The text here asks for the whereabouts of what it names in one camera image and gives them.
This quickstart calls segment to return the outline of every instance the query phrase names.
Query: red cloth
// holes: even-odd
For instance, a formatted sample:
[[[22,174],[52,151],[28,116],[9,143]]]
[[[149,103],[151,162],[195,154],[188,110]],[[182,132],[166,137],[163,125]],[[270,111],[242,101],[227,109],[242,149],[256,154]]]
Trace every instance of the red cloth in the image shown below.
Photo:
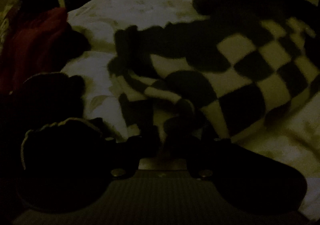
[[[52,44],[67,29],[68,13],[55,8],[32,20],[18,19],[0,58],[0,93],[16,90],[32,75],[52,72]]]

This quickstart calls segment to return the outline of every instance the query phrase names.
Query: metal rivet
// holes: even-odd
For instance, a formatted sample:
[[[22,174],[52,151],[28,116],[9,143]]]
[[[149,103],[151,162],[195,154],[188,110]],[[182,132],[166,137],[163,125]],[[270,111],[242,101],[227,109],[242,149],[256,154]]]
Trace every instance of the metal rivet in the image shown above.
[[[119,177],[119,176],[123,176],[126,174],[126,171],[122,168],[117,168],[117,169],[113,169],[111,171],[111,174],[113,177]]]
[[[199,175],[200,175],[201,177],[203,177],[203,178],[206,178],[206,177],[212,176],[212,175],[213,175],[213,172],[212,172],[211,170],[209,170],[209,169],[205,169],[205,170],[201,170],[201,171],[199,172]]]

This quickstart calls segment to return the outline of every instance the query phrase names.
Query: checkered blanket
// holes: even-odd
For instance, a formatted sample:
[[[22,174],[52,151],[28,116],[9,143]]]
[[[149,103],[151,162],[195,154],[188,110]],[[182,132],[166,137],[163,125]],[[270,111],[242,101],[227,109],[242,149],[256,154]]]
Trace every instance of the checkered blanket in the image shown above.
[[[115,34],[108,68],[129,136],[154,125],[160,137],[194,135],[209,123],[213,139],[238,140],[319,91],[305,23],[234,15]]]

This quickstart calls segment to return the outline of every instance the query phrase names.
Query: ribbed surface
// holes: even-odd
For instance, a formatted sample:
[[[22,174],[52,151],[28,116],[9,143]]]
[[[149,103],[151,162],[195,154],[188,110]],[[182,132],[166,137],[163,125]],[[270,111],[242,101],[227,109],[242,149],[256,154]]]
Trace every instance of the ribbed surface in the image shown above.
[[[212,183],[197,181],[185,171],[138,171],[131,179],[111,183],[104,195],[87,208],[67,214],[29,210],[14,222],[17,225],[306,223],[299,213],[263,217],[239,211],[220,197]]]

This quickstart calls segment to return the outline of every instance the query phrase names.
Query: white bed sheet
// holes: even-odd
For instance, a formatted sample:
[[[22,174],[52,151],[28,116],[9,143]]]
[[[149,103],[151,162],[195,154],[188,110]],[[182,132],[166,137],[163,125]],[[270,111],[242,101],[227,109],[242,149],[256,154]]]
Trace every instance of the white bed sheet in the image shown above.
[[[116,55],[113,35],[119,29],[137,25],[139,30],[168,22],[206,19],[192,7],[192,0],[92,0],[69,12],[69,23],[83,33],[92,50],[68,63],[62,72],[81,75],[86,83],[84,116],[102,117],[118,134],[118,142],[128,138],[107,64]],[[308,192],[300,212],[309,219],[320,219],[320,94],[281,127],[260,132],[238,141],[253,152],[288,164],[308,181]]]

